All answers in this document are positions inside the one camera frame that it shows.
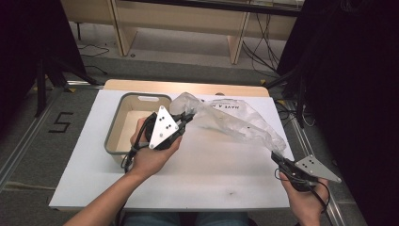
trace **person's left hand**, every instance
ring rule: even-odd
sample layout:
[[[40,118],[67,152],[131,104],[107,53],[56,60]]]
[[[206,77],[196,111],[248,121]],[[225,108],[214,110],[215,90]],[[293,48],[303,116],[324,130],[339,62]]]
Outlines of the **person's left hand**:
[[[136,131],[130,138],[132,145],[135,143],[141,126],[146,118],[140,119],[137,122]],[[140,138],[140,142],[147,142],[145,139],[145,131]],[[142,177],[144,180],[157,173],[167,163],[170,157],[179,149],[182,136],[178,137],[170,146],[170,148],[157,151],[150,148],[142,148],[133,158],[132,169],[128,172]]]

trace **floor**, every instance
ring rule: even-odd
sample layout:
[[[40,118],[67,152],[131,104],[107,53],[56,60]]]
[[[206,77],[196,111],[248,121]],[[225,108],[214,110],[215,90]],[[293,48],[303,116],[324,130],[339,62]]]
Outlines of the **floor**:
[[[268,73],[271,72],[270,69],[253,62],[253,60],[243,51],[241,52],[238,63],[232,65],[230,63],[229,49],[225,36],[155,29],[139,29],[128,56],[120,56],[118,47],[115,43],[114,29],[112,26],[80,24],[81,40],[77,39],[77,25],[75,23],[70,23],[70,26],[78,47],[81,48],[81,55],[123,60],[200,65],[224,69],[258,70],[261,73],[267,73],[267,76],[270,76],[271,74]],[[257,47],[259,39],[245,39],[245,42],[247,46],[253,50]],[[285,41],[271,41],[272,49],[278,57],[282,53],[284,45]],[[270,65],[272,64],[269,55],[267,54],[264,42],[261,43],[256,53],[263,58],[264,61]],[[280,88],[270,91],[273,97],[280,97]],[[27,105],[27,108],[34,109],[31,102],[26,102],[25,104]],[[18,144],[18,140],[21,137],[21,130],[29,129],[28,124],[31,122],[32,118],[30,116],[33,115],[33,110],[30,112],[20,112],[19,114],[20,116],[18,118],[24,119],[23,121],[18,122],[20,124],[19,131],[10,131],[9,139],[14,141],[12,143],[7,143],[6,146],[0,143],[2,149],[12,150],[12,147],[15,147]],[[320,154],[321,156],[324,156],[325,159],[319,160],[325,160],[329,168],[336,168],[336,166],[334,166],[330,161],[330,156],[328,154],[320,153],[322,152],[321,150],[327,150],[327,147],[324,146],[323,142],[320,142],[320,140],[323,140],[323,137],[317,130],[317,126],[307,126],[305,130],[301,130],[295,128],[294,121],[291,121],[290,119],[283,121],[282,123],[284,123],[284,126],[287,126],[286,133],[289,140],[292,141],[292,143],[290,142],[290,146],[292,147],[293,152],[302,155],[305,154],[306,150],[308,153],[315,153],[316,155]],[[3,165],[6,161],[7,159],[3,155],[0,155],[0,164]],[[344,183],[340,185],[331,185],[330,189],[335,198],[334,202],[331,204],[331,209],[329,209],[329,213],[332,214],[334,225],[367,225],[361,216],[361,212],[356,206],[356,202],[353,201],[353,198]],[[60,218],[69,218],[70,216],[71,215],[62,215]],[[275,221],[270,220],[276,216],[279,216],[281,219],[293,218],[289,210],[285,212],[278,210],[251,212],[250,216],[255,219],[259,226],[279,225]]]

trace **hand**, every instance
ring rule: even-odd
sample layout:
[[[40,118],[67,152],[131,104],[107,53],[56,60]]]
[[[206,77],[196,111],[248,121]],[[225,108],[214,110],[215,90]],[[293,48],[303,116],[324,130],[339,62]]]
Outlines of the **hand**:
[[[299,192],[295,190],[284,173],[280,172],[279,177],[287,192],[291,209],[299,220],[299,224],[301,226],[320,225],[320,214],[323,211],[323,206],[317,198],[310,191]],[[327,180],[325,179],[319,179],[319,182],[327,185]],[[328,199],[328,192],[322,185],[318,184],[314,191],[317,192],[323,201]]]
[[[145,118],[138,120],[136,126],[136,132],[130,138],[132,145],[135,143],[140,131],[141,126],[144,124]],[[140,142],[147,142],[147,139],[143,135],[140,138]],[[157,173],[167,163],[169,158],[179,149],[182,136],[178,137],[170,146],[170,148],[157,151],[150,148],[142,148],[138,151],[133,159],[132,169],[128,172],[141,176],[144,180]]]

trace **leg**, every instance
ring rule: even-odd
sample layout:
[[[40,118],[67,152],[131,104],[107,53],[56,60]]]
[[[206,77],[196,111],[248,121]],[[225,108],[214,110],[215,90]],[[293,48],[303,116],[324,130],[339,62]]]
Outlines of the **leg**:
[[[126,213],[122,225],[132,226],[179,226],[178,213],[169,212],[134,212]]]
[[[202,212],[196,226],[248,226],[246,212]]]

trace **table surface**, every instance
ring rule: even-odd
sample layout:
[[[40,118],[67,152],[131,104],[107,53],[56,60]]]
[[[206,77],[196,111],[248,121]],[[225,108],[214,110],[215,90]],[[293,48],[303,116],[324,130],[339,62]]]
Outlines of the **table surface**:
[[[204,92],[233,94],[236,90],[239,90],[238,96],[227,98],[244,100],[257,110],[286,141],[285,156],[293,159],[274,102],[264,88],[110,80],[104,90],[99,91],[50,207],[81,209],[123,174],[105,151],[104,141],[120,97],[125,93],[162,93],[173,100],[182,91],[189,91],[207,101],[224,97],[202,94]],[[125,208],[135,211],[242,211],[288,207],[285,191],[275,178],[276,168],[265,147],[189,123],[180,150],[159,173],[133,193]]]

